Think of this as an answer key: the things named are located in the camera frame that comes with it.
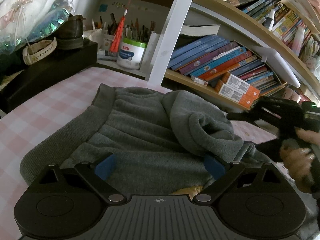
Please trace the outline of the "person's right hand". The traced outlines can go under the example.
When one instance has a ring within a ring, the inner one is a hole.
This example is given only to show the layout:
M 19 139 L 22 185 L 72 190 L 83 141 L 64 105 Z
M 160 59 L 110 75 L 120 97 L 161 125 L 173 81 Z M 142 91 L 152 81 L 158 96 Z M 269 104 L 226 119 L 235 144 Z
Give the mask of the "person's right hand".
M 296 134 L 300 139 L 319 146 L 319 133 L 296 128 Z M 292 149 L 289 146 L 282 146 L 280 157 L 298 189 L 304 193 L 311 193 L 310 186 L 304 180 L 311 173 L 311 164 L 315 159 L 311 150 L 309 148 Z

